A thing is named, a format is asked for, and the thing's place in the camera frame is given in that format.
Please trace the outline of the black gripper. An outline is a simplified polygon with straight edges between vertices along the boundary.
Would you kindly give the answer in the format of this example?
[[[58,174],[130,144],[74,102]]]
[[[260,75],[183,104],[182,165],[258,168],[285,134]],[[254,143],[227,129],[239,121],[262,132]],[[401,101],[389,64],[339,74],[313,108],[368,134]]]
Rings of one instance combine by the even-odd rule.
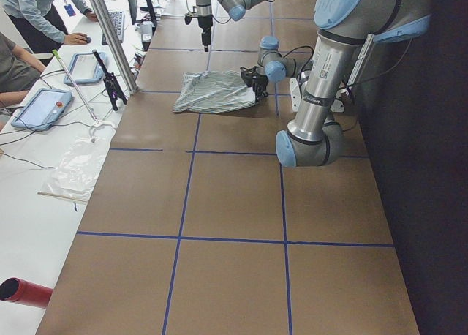
[[[211,46],[211,29],[213,27],[213,15],[198,15],[198,26],[202,29],[201,40],[205,52],[209,51]]]
[[[254,91],[254,100],[259,103],[264,98],[268,86],[268,78],[260,73],[257,68],[252,72],[252,89]]]

